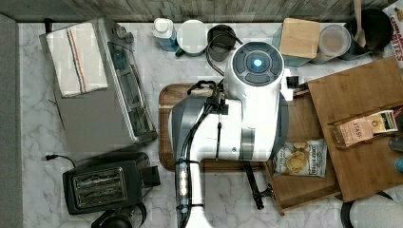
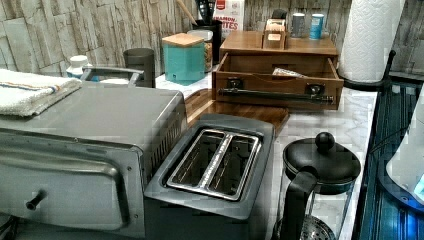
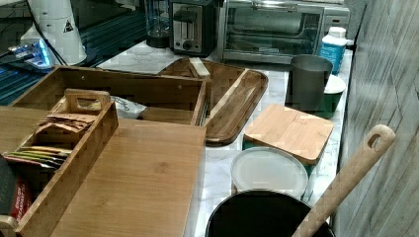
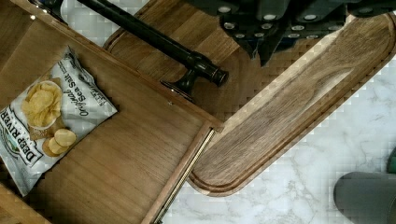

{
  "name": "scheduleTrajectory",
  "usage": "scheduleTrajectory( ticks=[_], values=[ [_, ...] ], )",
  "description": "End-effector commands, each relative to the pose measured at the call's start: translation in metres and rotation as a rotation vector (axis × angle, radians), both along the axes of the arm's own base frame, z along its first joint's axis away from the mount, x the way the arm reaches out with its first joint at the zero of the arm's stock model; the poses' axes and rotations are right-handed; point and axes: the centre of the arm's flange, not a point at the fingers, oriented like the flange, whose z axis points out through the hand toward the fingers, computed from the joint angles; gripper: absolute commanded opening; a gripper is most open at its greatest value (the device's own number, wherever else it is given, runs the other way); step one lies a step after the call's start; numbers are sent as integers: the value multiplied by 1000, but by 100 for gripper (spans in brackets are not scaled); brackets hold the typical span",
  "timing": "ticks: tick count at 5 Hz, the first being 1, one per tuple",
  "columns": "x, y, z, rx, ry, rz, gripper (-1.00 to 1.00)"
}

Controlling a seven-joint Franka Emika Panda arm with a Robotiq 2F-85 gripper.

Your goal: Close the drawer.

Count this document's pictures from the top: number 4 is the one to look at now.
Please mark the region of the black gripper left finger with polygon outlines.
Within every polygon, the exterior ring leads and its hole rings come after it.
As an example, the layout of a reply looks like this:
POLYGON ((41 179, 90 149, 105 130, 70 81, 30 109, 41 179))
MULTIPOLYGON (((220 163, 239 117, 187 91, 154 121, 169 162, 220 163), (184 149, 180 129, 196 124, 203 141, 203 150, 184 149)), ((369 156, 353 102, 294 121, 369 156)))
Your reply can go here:
POLYGON ((223 31, 231 37, 251 60, 260 57, 265 66, 276 52, 289 27, 287 17, 273 21, 259 21, 253 15, 225 14, 219 17, 223 31))

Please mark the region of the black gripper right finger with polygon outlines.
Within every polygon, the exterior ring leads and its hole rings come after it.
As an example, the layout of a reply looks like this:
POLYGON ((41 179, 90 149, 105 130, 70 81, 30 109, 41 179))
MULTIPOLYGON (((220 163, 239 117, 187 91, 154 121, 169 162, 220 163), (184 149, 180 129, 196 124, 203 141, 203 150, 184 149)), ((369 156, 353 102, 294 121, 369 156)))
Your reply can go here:
POLYGON ((292 3, 290 21, 277 51, 292 48, 298 39, 322 38, 341 29, 346 21, 344 3, 292 3))

